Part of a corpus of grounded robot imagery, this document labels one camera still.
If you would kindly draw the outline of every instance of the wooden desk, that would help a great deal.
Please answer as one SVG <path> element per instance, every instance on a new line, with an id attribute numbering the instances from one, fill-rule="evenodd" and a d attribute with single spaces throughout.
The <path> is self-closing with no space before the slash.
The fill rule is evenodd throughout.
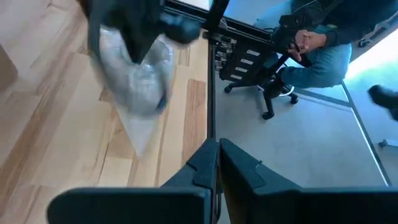
<path id="1" fill-rule="evenodd" d="M 50 200 L 74 187 L 160 186 L 206 139 L 207 40 L 176 49 L 172 97 L 138 158 L 90 66 L 85 18 L 71 5 L 47 7 L 2 42 L 19 76 L 0 95 L 0 223 L 45 223 Z"/>

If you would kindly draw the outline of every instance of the person's arm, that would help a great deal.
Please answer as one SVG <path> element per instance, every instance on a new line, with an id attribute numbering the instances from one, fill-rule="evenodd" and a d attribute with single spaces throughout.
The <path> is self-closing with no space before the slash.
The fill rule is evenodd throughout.
<path id="1" fill-rule="evenodd" d="M 364 16 L 360 21 L 352 22 L 346 27 L 327 32 L 325 47 L 349 44 L 372 32 L 378 23 L 387 20 L 397 12 L 397 1 L 390 2 L 390 4 L 380 4 L 379 7 L 373 9 L 367 15 L 367 12 L 364 12 Z"/>

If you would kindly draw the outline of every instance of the jeans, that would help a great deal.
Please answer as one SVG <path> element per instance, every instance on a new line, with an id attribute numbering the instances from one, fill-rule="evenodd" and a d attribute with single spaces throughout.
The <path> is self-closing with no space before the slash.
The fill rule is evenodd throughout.
<path id="1" fill-rule="evenodd" d="M 280 16 L 291 13 L 291 1 L 285 1 L 269 8 L 254 26 L 260 29 L 278 27 Z M 329 30 L 331 28 L 319 25 L 314 32 L 324 34 Z M 305 54 L 312 63 L 311 67 L 287 67 L 282 73 L 282 81 L 298 88 L 326 88 L 339 85 L 346 75 L 351 51 L 351 44 L 315 49 Z"/>

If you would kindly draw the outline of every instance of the metal frame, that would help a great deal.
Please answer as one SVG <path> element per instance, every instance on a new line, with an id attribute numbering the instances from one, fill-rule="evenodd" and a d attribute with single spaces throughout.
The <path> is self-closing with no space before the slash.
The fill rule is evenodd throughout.
<path id="1" fill-rule="evenodd" d="M 176 0 L 165 0 L 164 10 L 170 14 L 174 15 L 184 15 L 191 19 L 194 19 L 201 23 L 201 27 L 207 30 L 205 37 L 209 39 L 209 53 L 208 53 L 208 138 L 215 138 L 215 66 L 214 57 L 215 49 L 212 46 L 211 37 L 215 34 L 226 35 L 228 37 L 234 38 L 236 40 L 244 40 L 251 44 L 258 46 L 259 48 L 272 49 L 277 51 L 277 49 L 272 45 L 271 34 L 265 30 L 260 30 L 253 26 L 244 24 L 242 22 L 223 17 L 226 7 L 228 6 L 229 0 L 214 0 L 209 11 L 201 9 L 199 7 L 191 6 L 184 2 L 179 2 Z M 223 28 L 219 26 L 221 18 L 225 19 L 228 27 Z M 297 90 L 296 92 L 301 95 L 306 95 L 312 98 L 318 98 L 323 101 L 328 101 L 333 104 L 346 106 L 352 109 L 360 129 L 363 132 L 364 138 L 369 146 L 369 149 L 376 161 L 376 164 L 381 172 L 382 178 L 384 179 L 386 185 L 391 185 L 391 181 L 388 174 L 377 154 L 376 148 L 371 142 L 368 132 L 364 127 L 364 123 L 353 103 L 353 99 L 344 84 L 342 83 L 345 94 L 348 98 L 348 102 L 337 100 L 328 96 L 323 96 L 317 93 L 312 93 L 307 90 Z"/>

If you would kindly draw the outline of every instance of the black shoe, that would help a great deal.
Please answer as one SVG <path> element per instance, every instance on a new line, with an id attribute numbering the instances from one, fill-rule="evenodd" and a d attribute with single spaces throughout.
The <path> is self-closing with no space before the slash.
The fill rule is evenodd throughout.
<path id="1" fill-rule="evenodd" d="M 398 109 L 398 93 L 380 85 L 374 85 L 368 90 L 373 102 L 388 109 Z"/>
<path id="2" fill-rule="evenodd" d="M 267 98 L 273 99 L 277 98 L 284 89 L 284 83 L 282 82 L 281 74 L 284 71 L 284 68 L 281 68 L 276 75 L 276 78 L 273 80 L 269 80 L 264 87 L 264 95 Z"/>

